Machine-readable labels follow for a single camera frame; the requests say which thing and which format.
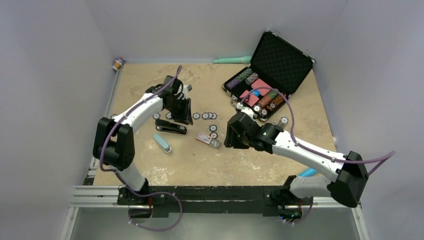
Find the black stapler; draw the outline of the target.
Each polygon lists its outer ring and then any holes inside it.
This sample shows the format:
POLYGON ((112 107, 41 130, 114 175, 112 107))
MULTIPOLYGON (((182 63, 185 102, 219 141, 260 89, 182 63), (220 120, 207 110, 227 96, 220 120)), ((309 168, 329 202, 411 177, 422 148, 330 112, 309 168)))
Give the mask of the black stapler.
POLYGON ((167 120, 156 119, 155 128, 159 132, 186 135, 188 130, 185 126, 171 123, 167 120))

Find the light blue stapler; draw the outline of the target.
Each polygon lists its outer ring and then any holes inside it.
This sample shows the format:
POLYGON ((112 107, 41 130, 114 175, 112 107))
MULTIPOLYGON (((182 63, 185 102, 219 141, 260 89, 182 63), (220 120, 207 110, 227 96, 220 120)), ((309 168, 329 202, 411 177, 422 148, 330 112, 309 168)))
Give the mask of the light blue stapler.
POLYGON ((153 139, 155 140, 155 142, 161 147, 161 149, 165 152, 165 153, 170 153, 172 151, 172 148, 170 146, 170 144, 159 134, 154 134, 153 135, 153 139))

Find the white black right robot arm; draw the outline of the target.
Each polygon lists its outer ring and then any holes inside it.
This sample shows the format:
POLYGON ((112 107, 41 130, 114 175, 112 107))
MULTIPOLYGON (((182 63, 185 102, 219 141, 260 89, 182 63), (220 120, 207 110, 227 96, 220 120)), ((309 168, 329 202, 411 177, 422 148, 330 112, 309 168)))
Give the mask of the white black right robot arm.
POLYGON ((369 179, 362 156, 329 151, 298 138, 292 138, 280 126, 257 124, 248 114, 238 112, 227 122, 224 146, 234 149, 253 148, 301 163, 320 175, 290 176, 280 194, 288 204, 298 199, 313 197, 333 198, 339 204, 355 208, 369 179))

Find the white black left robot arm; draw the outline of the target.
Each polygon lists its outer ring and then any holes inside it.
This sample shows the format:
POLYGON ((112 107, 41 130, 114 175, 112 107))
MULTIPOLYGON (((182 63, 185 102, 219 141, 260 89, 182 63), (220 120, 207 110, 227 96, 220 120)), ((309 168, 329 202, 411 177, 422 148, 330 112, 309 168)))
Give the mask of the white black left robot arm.
POLYGON ((130 199, 138 205, 149 199, 149 182, 134 163, 135 132, 162 110, 169 111, 177 123, 192 125, 191 90, 190 84, 167 76, 162 84, 149 87, 129 109, 97 123, 92 155, 103 172, 114 173, 130 190, 130 199))

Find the poker chip row right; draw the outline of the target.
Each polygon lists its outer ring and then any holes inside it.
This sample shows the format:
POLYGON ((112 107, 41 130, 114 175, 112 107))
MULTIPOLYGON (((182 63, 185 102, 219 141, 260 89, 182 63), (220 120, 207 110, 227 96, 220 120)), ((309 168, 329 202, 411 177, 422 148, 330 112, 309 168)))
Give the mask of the poker chip row right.
MULTIPOLYGON (((204 112, 202 114, 200 114, 199 112, 195 112, 192 114, 192 118, 194 120, 199 120, 199 119, 203 119, 203 120, 215 120, 217 119, 218 115, 215 112, 204 112)), ((152 117, 154 120, 158 120, 161 118, 161 114, 160 113, 155 113, 152 117)))

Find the poker chip near box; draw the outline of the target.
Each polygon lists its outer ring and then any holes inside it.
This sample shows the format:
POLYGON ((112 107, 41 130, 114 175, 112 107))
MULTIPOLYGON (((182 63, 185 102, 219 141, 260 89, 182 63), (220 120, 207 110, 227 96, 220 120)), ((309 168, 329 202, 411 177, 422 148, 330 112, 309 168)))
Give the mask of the poker chip near box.
POLYGON ((218 134, 216 132, 211 132, 210 133, 210 137, 213 139, 217 139, 218 138, 218 134))

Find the poker chip above box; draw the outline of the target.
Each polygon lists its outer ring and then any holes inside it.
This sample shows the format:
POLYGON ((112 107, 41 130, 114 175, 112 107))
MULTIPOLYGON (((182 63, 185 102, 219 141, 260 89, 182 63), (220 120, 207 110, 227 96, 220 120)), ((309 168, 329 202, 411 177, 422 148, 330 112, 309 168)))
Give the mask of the poker chip above box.
POLYGON ((211 125, 209 126, 209 130, 210 130, 211 132, 216 132, 216 131, 218 130, 218 127, 217 127, 215 124, 211 124, 211 125))

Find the poker chip far right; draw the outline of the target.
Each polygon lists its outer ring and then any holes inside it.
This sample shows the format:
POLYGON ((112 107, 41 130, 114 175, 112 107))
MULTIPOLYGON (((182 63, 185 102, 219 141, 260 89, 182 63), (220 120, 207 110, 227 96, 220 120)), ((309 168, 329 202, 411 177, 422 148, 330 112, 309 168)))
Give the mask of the poker chip far right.
POLYGON ((277 125, 281 127, 282 130, 284 130, 286 126, 288 125, 288 123, 289 123, 289 119, 286 116, 283 116, 280 118, 277 125))

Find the pink card deck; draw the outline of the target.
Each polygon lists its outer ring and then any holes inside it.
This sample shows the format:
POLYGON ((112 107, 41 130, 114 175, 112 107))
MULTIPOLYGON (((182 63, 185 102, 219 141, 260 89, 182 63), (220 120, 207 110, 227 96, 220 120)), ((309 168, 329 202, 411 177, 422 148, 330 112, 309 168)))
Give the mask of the pink card deck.
POLYGON ((256 91, 258 92, 258 94, 260 96, 266 96, 271 91, 271 87, 266 82, 264 82, 263 80, 261 80, 260 78, 258 78, 257 80, 255 80, 251 84, 251 87, 253 89, 257 89, 256 91))

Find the mint green tube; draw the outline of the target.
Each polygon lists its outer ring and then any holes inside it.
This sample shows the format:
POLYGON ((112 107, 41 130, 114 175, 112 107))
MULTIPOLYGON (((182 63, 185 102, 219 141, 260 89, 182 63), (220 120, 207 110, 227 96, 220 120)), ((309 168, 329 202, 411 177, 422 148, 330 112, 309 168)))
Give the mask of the mint green tube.
POLYGON ((248 64, 251 59, 252 56, 226 57, 215 59, 212 62, 214 64, 248 64))

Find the blue pen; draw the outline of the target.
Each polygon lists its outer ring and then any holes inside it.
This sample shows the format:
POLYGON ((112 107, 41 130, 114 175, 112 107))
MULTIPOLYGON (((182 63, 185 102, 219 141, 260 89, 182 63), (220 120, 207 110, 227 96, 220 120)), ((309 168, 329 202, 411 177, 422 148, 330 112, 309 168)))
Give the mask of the blue pen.
POLYGON ((317 174, 317 171, 313 168, 307 168, 306 170, 302 171, 298 174, 299 177, 313 177, 317 174))

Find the black poker chip case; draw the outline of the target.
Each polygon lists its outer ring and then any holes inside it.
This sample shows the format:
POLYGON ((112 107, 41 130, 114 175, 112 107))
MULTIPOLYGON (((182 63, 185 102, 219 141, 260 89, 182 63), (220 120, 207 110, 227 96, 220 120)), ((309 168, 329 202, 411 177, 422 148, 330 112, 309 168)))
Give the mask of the black poker chip case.
POLYGON ((245 106, 257 115, 256 119, 267 121, 300 87, 316 61, 277 34, 265 31, 252 55, 248 66, 222 84, 222 89, 233 100, 246 98, 245 106), (270 92, 261 96, 251 84, 257 79, 270 86, 270 92))

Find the aluminium frame rail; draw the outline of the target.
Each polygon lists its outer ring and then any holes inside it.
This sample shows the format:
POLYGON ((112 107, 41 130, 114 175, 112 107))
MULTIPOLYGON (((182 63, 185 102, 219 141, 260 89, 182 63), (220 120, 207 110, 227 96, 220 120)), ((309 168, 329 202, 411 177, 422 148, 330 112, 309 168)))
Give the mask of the aluminium frame rail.
MULTIPOLYGON (((303 164, 264 151, 215 149, 196 140, 208 133, 211 120, 196 120, 185 136, 163 133, 172 150, 154 141, 154 120, 134 134, 134 163, 150 187, 156 186, 281 186, 303 164)), ((170 213, 129 224, 129 206, 118 205, 120 182, 111 172, 97 170, 94 184, 77 186, 71 206, 78 209, 71 240, 361 240, 360 208, 348 208, 331 198, 315 197, 313 208, 299 224, 284 224, 278 216, 236 213, 170 213)))

